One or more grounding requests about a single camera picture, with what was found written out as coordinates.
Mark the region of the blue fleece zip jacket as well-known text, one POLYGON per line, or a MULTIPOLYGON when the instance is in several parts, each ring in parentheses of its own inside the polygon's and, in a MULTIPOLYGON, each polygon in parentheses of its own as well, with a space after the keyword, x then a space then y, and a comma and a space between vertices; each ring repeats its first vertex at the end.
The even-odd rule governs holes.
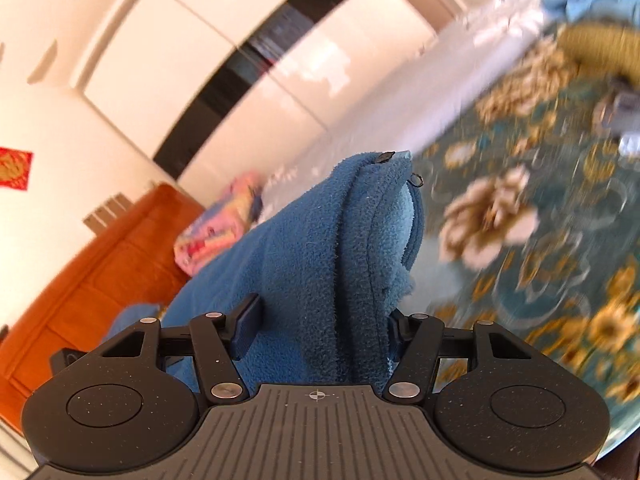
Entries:
POLYGON ((188 281, 160 317, 183 326, 249 294, 265 317, 238 371, 263 384, 369 384, 390 377, 387 320, 412 289, 424 210, 406 152, 340 162, 188 281))

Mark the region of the pink folded clothes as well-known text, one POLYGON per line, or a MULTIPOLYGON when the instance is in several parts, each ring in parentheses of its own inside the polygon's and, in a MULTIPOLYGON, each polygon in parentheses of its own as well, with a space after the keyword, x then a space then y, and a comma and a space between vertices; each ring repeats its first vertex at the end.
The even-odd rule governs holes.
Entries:
POLYGON ((191 278, 233 246, 262 213, 265 179, 256 172, 236 177, 219 200, 176 238, 175 263, 191 278))

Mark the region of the orange wooden headboard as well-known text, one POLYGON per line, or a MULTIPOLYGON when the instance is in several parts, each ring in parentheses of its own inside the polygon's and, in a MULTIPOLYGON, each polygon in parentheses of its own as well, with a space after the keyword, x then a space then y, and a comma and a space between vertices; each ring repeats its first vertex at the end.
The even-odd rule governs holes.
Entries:
POLYGON ((1 341, 2 422, 22 430, 23 406, 51 377, 55 352, 96 348, 133 304, 171 303, 189 279, 172 246, 203 211, 172 186, 157 185, 52 280, 1 341))

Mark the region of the teal floral bed sheet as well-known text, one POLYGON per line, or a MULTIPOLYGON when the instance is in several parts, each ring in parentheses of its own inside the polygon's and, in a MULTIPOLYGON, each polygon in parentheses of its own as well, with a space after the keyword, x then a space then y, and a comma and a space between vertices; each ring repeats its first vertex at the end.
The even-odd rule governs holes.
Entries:
POLYGON ((639 33, 547 28, 414 162, 405 314, 494 321, 597 390, 605 452, 639 427, 639 33))

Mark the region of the white glossy wardrobe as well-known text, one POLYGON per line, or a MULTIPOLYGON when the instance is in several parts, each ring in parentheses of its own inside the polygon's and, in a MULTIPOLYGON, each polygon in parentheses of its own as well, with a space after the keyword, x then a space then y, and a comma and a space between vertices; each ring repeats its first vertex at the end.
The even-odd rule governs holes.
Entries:
POLYGON ((73 86, 198 202, 270 174, 390 72, 461 0, 116 0, 73 86))

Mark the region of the red paper wall decoration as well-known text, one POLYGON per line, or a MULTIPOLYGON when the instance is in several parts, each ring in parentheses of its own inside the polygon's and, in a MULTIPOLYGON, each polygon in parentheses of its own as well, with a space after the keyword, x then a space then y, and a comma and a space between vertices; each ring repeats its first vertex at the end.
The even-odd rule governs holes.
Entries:
POLYGON ((2 188, 26 191, 33 158, 32 152, 0 148, 0 185, 2 188))

